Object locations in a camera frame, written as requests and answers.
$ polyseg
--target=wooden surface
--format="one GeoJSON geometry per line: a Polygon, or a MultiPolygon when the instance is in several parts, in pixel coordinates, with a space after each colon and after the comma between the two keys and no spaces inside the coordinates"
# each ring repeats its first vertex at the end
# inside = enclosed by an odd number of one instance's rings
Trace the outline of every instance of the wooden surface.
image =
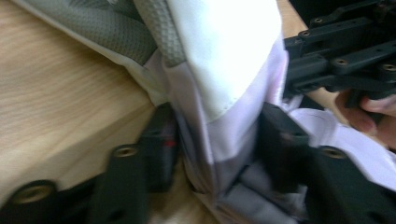
{"type": "MultiPolygon", "coordinates": [[[[278,0],[285,37],[304,29],[278,0]]],[[[40,178],[61,189],[99,174],[154,109],[123,67],[0,1],[0,203],[40,178]]],[[[217,223],[190,193],[181,164],[169,193],[150,195],[150,223],[217,223]]]]}

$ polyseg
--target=mesh panel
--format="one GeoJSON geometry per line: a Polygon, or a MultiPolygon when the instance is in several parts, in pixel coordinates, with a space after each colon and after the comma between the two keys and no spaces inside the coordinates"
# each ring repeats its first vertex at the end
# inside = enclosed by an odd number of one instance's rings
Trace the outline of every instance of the mesh panel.
{"type": "Polygon", "coordinates": [[[26,0],[76,33],[144,64],[157,47],[132,4],[126,1],[119,1],[128,6],[120,10],[107,0],[26,0]]]}
{"type": "Polygon", "coordinates": [[[134,0],[134,3],[163,54],[165,63],[174,66],[184,62],[183,48],[165,0],[134,0]]]}

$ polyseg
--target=hand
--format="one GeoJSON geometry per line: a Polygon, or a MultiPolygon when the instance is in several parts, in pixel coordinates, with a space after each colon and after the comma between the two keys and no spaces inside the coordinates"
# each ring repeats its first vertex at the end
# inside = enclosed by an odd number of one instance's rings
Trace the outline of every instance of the hand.
{"type": "Polygon", "coordinates": [[[390,148],[396,148],[396,95],[377,101],[364,97],[360,103],[361,109],[344,107],[348,95],[349,91],[341,92],[335,104],[349,124],[361,132],[376,136],[390,148]],[[379,124],[375,124],[363,110],[381,113],[384,117],[379,124]]]}

